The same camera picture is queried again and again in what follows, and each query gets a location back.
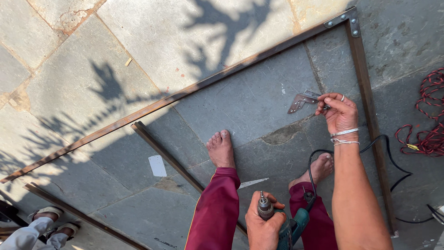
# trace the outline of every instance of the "drill chuck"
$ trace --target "drill chuck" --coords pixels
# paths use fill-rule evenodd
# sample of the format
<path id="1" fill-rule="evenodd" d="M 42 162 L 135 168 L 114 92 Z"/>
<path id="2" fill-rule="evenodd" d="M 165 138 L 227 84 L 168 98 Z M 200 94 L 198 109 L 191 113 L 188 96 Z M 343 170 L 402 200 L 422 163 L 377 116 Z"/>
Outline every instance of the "drill chuck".
<path id="1" fill-rule="evenodd" d="M 261 191 L 261 198 L 258 201 L 258 213 L 264 221 L 268 221 L 274 215 L 273 204 L 270 200 L 264 197 Z"/>

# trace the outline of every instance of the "steel corner bracket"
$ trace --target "steel corner bracket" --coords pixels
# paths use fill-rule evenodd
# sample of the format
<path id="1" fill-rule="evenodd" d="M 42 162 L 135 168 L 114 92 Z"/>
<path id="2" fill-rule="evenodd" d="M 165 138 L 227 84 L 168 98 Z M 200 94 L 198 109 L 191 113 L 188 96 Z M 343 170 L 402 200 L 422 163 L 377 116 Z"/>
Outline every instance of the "steel corner bracket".
<path id="1" fill-rule="evenodd" d="M 352 6 L 341 14 L 333 17 L 332 19 L 324 22 L 324 26 L 326 28 L 332 28 L 344 21 L 347 21 L 350 23 L 351 27 L 351 33 L 353 37 L 360 37 L 361 36 L 361 29 L 359 28 L 359 20 L 358 20 L 358 11 L 356 6 Z"/>

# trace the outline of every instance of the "sandal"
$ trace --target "sandal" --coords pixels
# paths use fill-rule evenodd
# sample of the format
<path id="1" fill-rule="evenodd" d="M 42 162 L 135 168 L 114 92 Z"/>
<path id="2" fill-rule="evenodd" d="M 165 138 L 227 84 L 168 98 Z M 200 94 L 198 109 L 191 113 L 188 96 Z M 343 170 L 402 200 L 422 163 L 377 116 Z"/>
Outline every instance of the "sandal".
<path id="1" fill-rule="evenodd" d="M 59 226 L 59 227 L 55 227 L 55 228 L 49 230 L 49 231 L 46 233 L 46 239 L 49 239 L 49 238 L 52 236 L 52 234 L 53 234 L 54 232 L 56 232 L 56 231 L 58 231 L 58 230 L 61 230 L 61 229 L 64 228 L 64 227 L 71 228 L 71 229 L 74 231 L 74 233 L 73 233 L 70 237 L 68 237 L 68 239 L 67 239 L 66 241 L 69 241 L 69 240 L 73 239 L 73 238 L 74 238 L 73 236 L 74 236 L 74 235 L 79 231 L 79 229 L 80 229 L 80 226 L 78 226 L 78 225 L 76 225 L 76 224 L 74 224 L 74 223 L 68 222 L 68 223 L 63 224 L 63 225 L 61 225 L 61 226 Z"/>
<path id="2" fill-rule="evenodd" d="M 52 207 L 52 206 L 47 206 L 43 209 L 37 210 L 36 212 L 34 212 L 33 214 L 31 214 L 31 221 L 34 221 L 34 215 L 36 214 L 41 214 L 41 213 L 55 213 L 57 214 L 58 218 L 60 218 L 60 216 L 63 214 L 63 210 L 58 209 L 56 207 Z"/>

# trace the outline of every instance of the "bare foot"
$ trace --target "bare foot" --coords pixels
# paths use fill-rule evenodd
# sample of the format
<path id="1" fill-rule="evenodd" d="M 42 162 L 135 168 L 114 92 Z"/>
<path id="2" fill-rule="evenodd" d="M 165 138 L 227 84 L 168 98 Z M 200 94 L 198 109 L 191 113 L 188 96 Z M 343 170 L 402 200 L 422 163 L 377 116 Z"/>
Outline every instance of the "bare foot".
<path id="1" fill-rule="evenodd" d="M 333 157 L 329 153 L 322 153 L 310 166 L 313 182 L 317 184 L 333 172 Z M 288 184 L 288 190 L 297 183 L 304 181 L 310 182 L 308 170 L 298 179 L 292 180 Z"/>
<path id="2" fill-rule="evenodd" d="M 206 149 L 216 168 L 236 168 L 228 130 L 216 132 L 206 143 Z"/>
<path id="3" fill-rule="evenodd" d="M 38 219 L 40 217 L 48 217 L 54 222 L 59 218 L 59 216 L 56 213 L 48 212 L 48 213 L 40 213 L 40 214 L 34 215 L 33 220 L 35 221 L 36 219 Z"/>

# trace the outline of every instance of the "wood chip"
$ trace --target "wood chip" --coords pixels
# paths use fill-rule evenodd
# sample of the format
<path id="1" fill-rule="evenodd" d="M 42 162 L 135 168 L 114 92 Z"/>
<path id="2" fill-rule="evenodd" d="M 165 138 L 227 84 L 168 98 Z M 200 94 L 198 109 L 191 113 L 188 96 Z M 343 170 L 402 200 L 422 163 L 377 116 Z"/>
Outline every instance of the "wood chip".
<path id="1" fill-rule="evenodd" d="M 132 60 L 133 60 L 133 59 L 130 57 L 130 58 L 128 59 L 128 61 L 125 63 L 125 66 L 128 67 L 128 65 L 130 65 L 130 62 L 131 62 Z"/>

